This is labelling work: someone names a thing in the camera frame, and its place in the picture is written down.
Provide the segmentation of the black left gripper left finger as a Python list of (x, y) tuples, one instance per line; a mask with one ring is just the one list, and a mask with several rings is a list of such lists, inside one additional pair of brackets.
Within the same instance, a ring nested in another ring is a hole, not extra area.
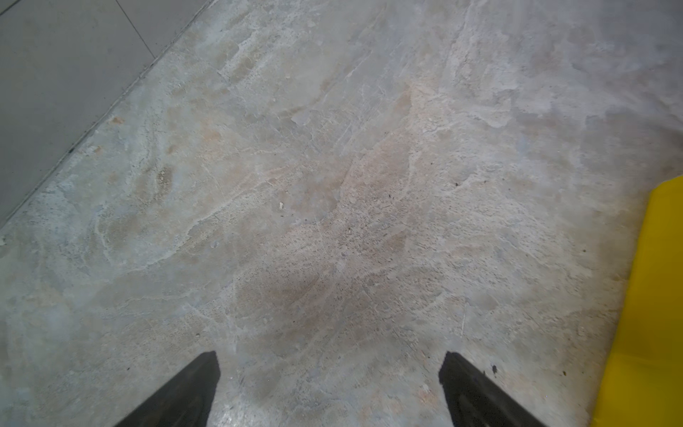
[(220, 378), (216, 352), (203, 352), (116, 427), (205, 427)]

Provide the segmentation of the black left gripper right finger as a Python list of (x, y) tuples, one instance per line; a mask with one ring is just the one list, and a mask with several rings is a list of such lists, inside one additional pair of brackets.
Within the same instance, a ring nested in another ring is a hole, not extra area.
[(439, 383), (455, 427), (544, 424), (458, 352), (447, 352)]

